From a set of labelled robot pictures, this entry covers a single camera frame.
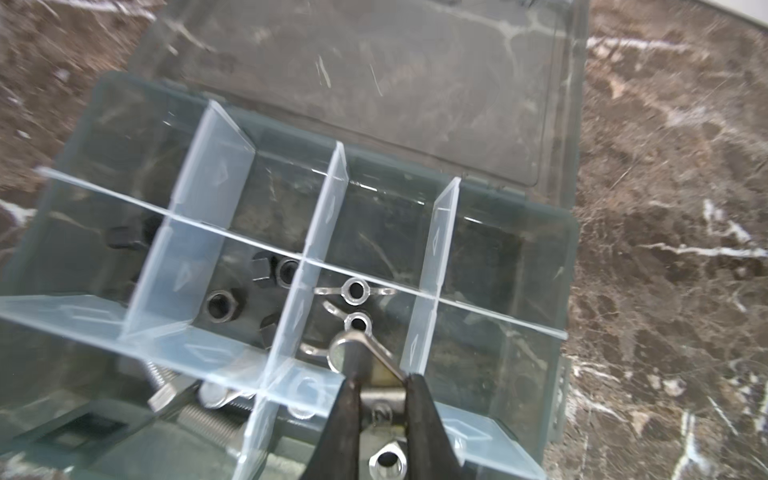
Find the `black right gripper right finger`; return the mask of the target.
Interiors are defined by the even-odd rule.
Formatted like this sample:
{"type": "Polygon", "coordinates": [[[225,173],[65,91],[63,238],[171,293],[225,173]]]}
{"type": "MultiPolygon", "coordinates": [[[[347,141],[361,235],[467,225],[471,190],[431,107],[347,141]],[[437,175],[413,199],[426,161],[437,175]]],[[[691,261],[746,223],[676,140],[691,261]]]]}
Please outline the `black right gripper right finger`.
{"type": "Polygon", "coordinates": [[[409,375],[405,390],[409,478],[460,479],[462,467],[424,377],[409,375]]]}

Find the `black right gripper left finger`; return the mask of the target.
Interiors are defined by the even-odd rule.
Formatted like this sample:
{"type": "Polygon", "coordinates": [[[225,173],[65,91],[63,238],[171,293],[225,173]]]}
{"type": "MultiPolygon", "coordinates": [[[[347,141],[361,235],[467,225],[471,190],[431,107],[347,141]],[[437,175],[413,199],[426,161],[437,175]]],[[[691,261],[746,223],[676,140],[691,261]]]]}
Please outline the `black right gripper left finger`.
{"type": "Polygon", "coordinates": [[[358,381],[344,380],[301,480],[359,478],[360,393],[358,381]]]}

